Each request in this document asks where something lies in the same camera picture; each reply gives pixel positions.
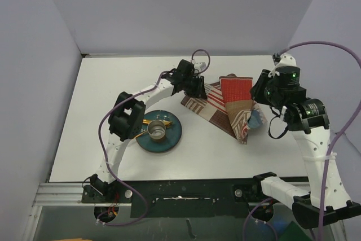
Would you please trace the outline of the patchwork striped cloth placemat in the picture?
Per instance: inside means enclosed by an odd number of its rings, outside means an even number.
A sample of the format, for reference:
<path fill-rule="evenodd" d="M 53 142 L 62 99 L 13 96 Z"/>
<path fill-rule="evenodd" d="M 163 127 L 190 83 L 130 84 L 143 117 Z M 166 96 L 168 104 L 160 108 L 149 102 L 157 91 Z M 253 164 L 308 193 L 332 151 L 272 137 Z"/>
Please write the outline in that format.
<path fill-rule="evenodd" d="M 251 98 L 251 77 L 229 74 L 204 86 L 206 99 L 186 95 L 181 105 L 234 137 L 239 143 L 247 144 L 249 132 L 267 123 L 260 106 Z"/>

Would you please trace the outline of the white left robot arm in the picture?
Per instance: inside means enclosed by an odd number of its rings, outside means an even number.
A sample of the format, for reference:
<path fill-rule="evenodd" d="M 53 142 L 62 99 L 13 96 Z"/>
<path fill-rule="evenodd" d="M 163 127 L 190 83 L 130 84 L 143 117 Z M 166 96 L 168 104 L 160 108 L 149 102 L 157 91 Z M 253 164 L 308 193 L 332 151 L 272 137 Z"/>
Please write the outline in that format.
<path fill-rule="evenodd" d="M 162 99 L 178 92 L 185 92 L 192 98 L 206 98 L 204 76 L 209 63 L 193 63 L 181 60 L 176 68 L 161 72 L 157 81 L 145 89 L 129 94 L 119 94 L 114 107 L 103 117 L 98 127 L 98 137 L 103 149 L 104 158 L 96 173 L 90 178 L 94 194 L 103 202 L 108 202 L 115 195 L 111 185 L 117 178 L 117 171 L 129 142 L 140 132 L 145 111 Z M 105 146 L 102 140 L 102 126 L 109 123 L 109 136 L 119 137 L 120 143 Z"/>

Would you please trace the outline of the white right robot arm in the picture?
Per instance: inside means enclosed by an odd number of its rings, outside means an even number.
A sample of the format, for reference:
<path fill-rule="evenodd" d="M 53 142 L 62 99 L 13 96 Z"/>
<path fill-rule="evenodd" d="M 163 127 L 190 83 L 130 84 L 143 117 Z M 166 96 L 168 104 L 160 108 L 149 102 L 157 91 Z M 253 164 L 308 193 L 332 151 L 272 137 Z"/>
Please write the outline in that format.
<path fill-rule="evenodd" d="M 300 68 L 293 56 L 275 55 L 276 65 L 264 69 L 251 88 L 252 99 L 269 106 L 275 117 L 287 127 L 282 135 L 291 133 L 305 163 L 310 191 L 299 189 L 269 172 L 254 176 L 252 196 L 259 201 L 267 197 L 290 208 L 304 229 L 333 224 L 360 215 L 360 204 L 346 192 L 331 145 L 329 118 L 324 104 L 306 96 L 300 86 Z"/>

